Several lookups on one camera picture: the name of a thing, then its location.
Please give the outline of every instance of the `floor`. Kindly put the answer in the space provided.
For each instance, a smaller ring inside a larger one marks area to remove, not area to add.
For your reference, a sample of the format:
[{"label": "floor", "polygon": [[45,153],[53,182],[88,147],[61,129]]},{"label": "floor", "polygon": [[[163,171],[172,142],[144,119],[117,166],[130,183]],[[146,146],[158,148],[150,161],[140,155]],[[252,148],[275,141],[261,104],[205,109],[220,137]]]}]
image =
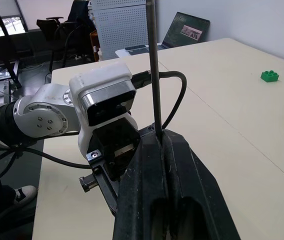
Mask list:
[{"label": "floor", "polygon": [[[66,66],[76,66],[82,64],[82,61],[76,61],[75,59],[69,59]],[[61,68],[61,62],[55,62],[53,69]],[[37,90],[44,85],[51,82],[51,74],[49,73],[49,63],[38,66],[27,66],[21,70],[19,74],[19,81],[22,85],[17,91],[14,91],[12,96],[15,99],[19,99],[26,95],[34,95]],[[4,84],[0,82],[0,91],[3,91]],[[3,103],[3,93],[0,92],[0,103]],[[32,148],[43,151],[44,141],[38,141]],[[0,161],[0,172],[6,167],[10,160],[10,156]],[[40,170],[41,170],[42,158],[32,153],[24,153],[23,156],[15,161],[11,169],[6,175],[1,178],[3,185],[9,185],[12,188],[20,188],[22,186],[33,185],[39,187]],[[25,208],[34,208],[36,206],[36,200],[25,206]],[[26,224],[0,236],[1,240],[31,240],[33,231],[33,223]]]}]

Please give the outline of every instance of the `chair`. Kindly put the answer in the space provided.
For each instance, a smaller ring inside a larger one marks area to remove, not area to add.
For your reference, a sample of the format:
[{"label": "chair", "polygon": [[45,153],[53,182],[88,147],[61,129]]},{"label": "chair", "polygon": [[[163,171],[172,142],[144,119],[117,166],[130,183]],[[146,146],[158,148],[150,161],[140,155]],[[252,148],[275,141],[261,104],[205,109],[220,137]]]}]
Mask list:
[{"label": "chair", "polygon": [[73,49],[77,55],[88,55],[92,60],[94,53],[91,46],[90,33],[96,30],[89,18],[88,1],[75,0],[67,21],[60,22],[61,16],[47,17],[46,20],[38,19],[37,26],[41,29],[48,46],[52,52],[49,70],[52,72],[56,52],[64,51],[62,68],[66,66],[68,51]]}]

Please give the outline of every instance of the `metal rod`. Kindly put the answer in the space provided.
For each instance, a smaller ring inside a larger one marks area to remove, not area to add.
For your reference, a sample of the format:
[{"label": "metal rod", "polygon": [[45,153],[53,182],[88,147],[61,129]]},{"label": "metal rod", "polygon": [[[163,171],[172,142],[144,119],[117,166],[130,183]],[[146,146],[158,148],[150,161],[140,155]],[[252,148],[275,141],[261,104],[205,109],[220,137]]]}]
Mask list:
[{"label": "metal rod", "polygon": [[25,32],[28,32],[29,29],[28,29],[28,26],[27,26],[27,24],[26,24],[25,17],[23,16],[23,13],[22,13],[22,11],[21,11],[21,8],[20,8],[20,5],[19,5],[19,3],[18,3],[18,0],[14,0],[14,1],[15,1],[15,4],[16,4],[18,13],[19,13],[19,16],[18,16],[18,17],[20,18],[21,23],[22,23],[22,25],[23,25],[23,27],[24,27],[24,31],[25,31]]},{"label": "metal rod", "polygon": [[162,119],[155,0],[146,0],[146,22],[151,67],[155,133],[159,141],[162,142]]},{"label": "metal rod", "polygon": [[3,93],[4,93],[3,103],[4,104],[11,103],[11,83],[10,83],[10,80],[4,81]]}]

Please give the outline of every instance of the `metal bracket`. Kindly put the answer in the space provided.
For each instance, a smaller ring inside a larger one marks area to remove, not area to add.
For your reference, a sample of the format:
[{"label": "metal bracket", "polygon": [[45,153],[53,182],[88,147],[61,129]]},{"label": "metal bracket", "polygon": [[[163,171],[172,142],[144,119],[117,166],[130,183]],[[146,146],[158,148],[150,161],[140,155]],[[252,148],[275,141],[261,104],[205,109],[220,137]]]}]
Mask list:
[{"label": "metal bracket", "polygon": [[3,103],[9,104],[11,102],[11,83],[10,80],[4,80],[4,100]]},{"label": "metal bracket", "polygon": [[82,187],[84,186],[84,191],[88,192],[90,189],[98,185],[108,207],[110,208],[112,214],[115,215],[118,202],[119,182],[112,181],[109,178],[109,175],[105,169],[107,162],[98,149],[89,152],[86,155],[86,158],[88,164],[92,168],[93,174],[85,178],[80,178],[81,185]]}]

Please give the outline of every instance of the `desk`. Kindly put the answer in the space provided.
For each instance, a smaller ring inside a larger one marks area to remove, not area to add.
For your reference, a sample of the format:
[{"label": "desk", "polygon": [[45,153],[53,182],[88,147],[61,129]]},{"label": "desk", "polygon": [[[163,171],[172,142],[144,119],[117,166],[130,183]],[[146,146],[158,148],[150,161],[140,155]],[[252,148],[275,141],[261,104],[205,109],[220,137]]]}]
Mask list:
[{"label": "desk", "polygon": [[128,57],[131,56],[130,53],[128,53],[125,49],[120,49],[115,51],[115,54],[119,57],[119,58],[124,58],[124,57]]},{"label": "desk", "polygon": [[[14,44],[12,43],[11,41],[11,38],[9,36],[9,33],[6,29],[6,26],[4,25],[3,21],[2,21],[2,18],[0,16],[0,27],[4,33],[4,39],[10,44],[10,47],[12,49],[14,49],[14,52],[16,53],[17,51],[15,50],[15,46]],[[3,48],[3,46],[1,45],[0,43],[0,58],[2,58],[3,60],[3,63],[5,65],[5,67],[7,68],[7,71],[10,73],[10,78],[9,79],[12,79],[15,86],[17,88],[20,88],[21,87],[21,84],[18,80],[18,67],[19,67],[19,61],[15,61],[15,64],[14,64],[14,67],[11,66],[10,62],[9,62],[9,57],[7,56],[6,54],[6,49]]]},{"label": "desk", "polygon": [[[158,60],[284,172],[283,59],[226,38],[160,51]],[[267,70],[277,82],[260,79]]]}]

